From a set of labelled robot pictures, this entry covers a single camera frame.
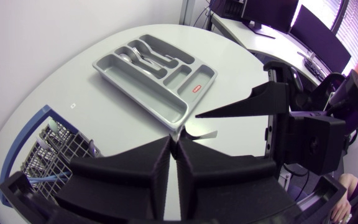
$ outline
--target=wire rack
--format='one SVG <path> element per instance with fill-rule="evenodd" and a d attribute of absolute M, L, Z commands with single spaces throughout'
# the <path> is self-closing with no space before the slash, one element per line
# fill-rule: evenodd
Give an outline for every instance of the wire rack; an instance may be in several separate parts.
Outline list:
<path fill-rule="evenodd" d="M 99 150 L 95 149 L 95 156 L 89 150 L 89 139 L 80 132 L 73 134 L 58 123 L 58 132 L 53 132 L 49 126 L 39 134 L 49 146 L 44 149 L 35 142 L 27 158 L 21 165 L 21 171 L 27 178 L 43 178 L 55 176 L 54 182 L 37 182 L 31 184 L 33 190 L 47 200 L 56 203 L 54 196 L 71 177 L 68 164 L 74 157 L 97 157 Z"/>

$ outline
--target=computer monitor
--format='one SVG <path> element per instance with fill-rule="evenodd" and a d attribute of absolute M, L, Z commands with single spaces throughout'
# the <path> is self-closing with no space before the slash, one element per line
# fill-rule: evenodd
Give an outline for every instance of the computer monitor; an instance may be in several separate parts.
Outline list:
<path fill-rule="evenodd" d="M 301 6 L 290 33 L 314 52 L 331 72 L 342 73 L 351 55 L 309 9 Z"/>
<path fill-rule="evenodd" d="M 298 0 L 247 0 L 241 17 L 254 33 L 274 38 L 262 24 L 288 33 L 297 5 Z"/>

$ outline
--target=monitor stand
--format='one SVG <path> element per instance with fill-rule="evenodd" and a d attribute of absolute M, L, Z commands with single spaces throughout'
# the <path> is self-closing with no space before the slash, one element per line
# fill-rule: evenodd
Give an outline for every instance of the monitor stand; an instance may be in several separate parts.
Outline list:
<path fill-rule="evenodd" d="M 242 23 L 246 25 L 246 27 L 248 27 L 250 30 L 252 30 L 255 34 L 275 39 L 275 37 L 272 35 L 272 32 L 269 30 L 271 29 L 270 27 L 263 26 L 258 22 L 254 22 L 253 24 L 251 24 L 251 21 L 248 20 L 244 20 L 242 21 Z"/>

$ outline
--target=keyboard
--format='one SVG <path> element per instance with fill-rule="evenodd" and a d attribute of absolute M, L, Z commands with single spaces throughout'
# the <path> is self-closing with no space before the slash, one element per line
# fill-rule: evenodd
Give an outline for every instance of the keyboard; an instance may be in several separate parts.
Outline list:
<path fill-rule="evenodd" d="M 303 59 L 303 64 L 308 69 L 308 71 L 312 73 L 319 81 L 322 82 L 324 80 L 323 74 L 320 72 L 320 69 L 316 65 L 314 65 L 306 58 Z"/>

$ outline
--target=round table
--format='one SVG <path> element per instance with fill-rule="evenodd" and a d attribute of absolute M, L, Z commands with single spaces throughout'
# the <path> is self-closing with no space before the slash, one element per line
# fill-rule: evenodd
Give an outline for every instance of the round table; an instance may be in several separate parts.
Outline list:
<path fill-rule="evenodd" d="M 267 72 L 263 71 L 262 63 L 246 49 L 220 35 L 194 27 L 160 24 L 114 34 L 78 54 L 43 81 L 13 112 L 0 132 L 0 173 L 13 140 L 44 105 L 49 105 L 86 137 L 94 139 L 104 156 L 170 134 L 160 121 L 108 83 L 92 67 L 98 58 L 142 34 L 176 45 L 218 71 L 211 88 L 185 122 L 186 130 L 192 135 L 218 130 L 218 136 L 196 142 L 231 156 L 263 156 L 267 116 L 195 118 L 196 114 L 243 100 L 250 95 L 252 87 L 267 82 Z M 35 137 L 30 137 L 29 141 L 34 143 Z M 30 148 L 22 148 L 12 174 L 20 169 L 28 154 L 27 149 Z M 177 167 L 173 159 L 170 164 L 165 219 L 179 220 Z M 0 222 L 20 223 L 24 220 L 13 208 L 0 201 Z"/>

